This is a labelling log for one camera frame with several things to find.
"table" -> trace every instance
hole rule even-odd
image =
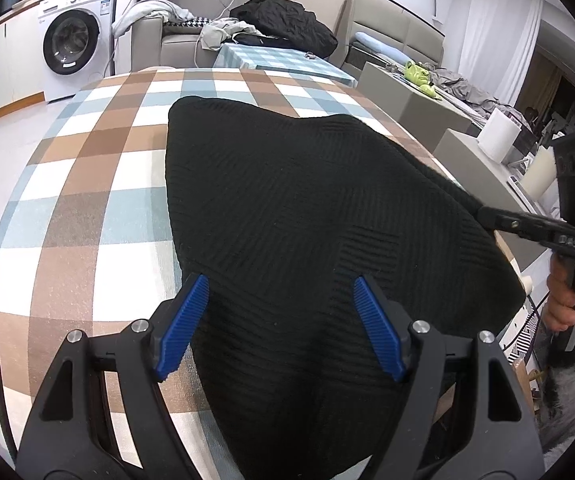
[[[168,110],[199,95],[292,117],[350,114],[442,172],[432,155],[356,89],[327,78],[238,69],[159,70],[78,92],[27,163],[0,222],[0,361],[20,435],[65,335],[120,331],[180,288],[164,177]],[[107,375],[123,457],[138,463],[115,374]],[[232,472],[191,352],[161,386],[203,479]]]
[[[531,212],[510,189],[509,170],[485,155],[475,137],[448,129],[434,150],[434,156],[458,179],[463,188],[484,204],[516,212]],[[520,270],[525,270],[545,247],[512,233],[503,233],[516,256]]]
[[[426,96],[373,63],[365,63],[358,89],[430,152],[434,151],[447,128],[464,132],[472,123],[452,103]]]
[[[221,47],[214,67],[252,68],[307,74],[332,79],[352,88],[357,87],[357,80],[343,70],[336,68],[320,57],[308,59],[304,52],[291,48],[225,43]]]

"sofa cushion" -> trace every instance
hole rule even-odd
[[[160,64],[174,68],[194,68],[194,52],[196,64],[200,68],[212,68],[218,52],[205,50],[197,46],[198,34],[174,34],[165,36],[160,44]]]
[[[209,18],[194,18],[189,20],[189,22],[175,23],[167,22],[163,23],[163,35],[169,36],[171,34],[200,34],[203,27],[211,22]]]

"finger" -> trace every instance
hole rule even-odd
[[[563,264],[561,257],[556,253],[553,253],[550,258],[550,275],[554,276],[554,279],[559,282],[567,282],[567,268]]]
[[[548,327],[552,332],[563,332],[567,330],[569,327],[561,322],[558,322],[556,318],[551,316],[548,312],[543,314],[543,323],[546,327]]]
[[[561,305],[554,299],[548,301],[547,313],[565,326],[575,325],[575,310],[569,306]]]
[[[547,288],[550,289],[548,301],[555,300],[564,306],[575,306],[575,293],[567,286],[567,283],[555,279],[554,275],[550,274],[547,277]]]

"black jacket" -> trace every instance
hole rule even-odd
[[[328,57],[339,44],[316,14],[290,0],[250,0],[230,11],[230,17],[254,25],[263,34],[289,40],[303,52]]]

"washing machine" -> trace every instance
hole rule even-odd
[[[39,5],[46,101],[74,95],[113,74],[116,0],[42,0]]]

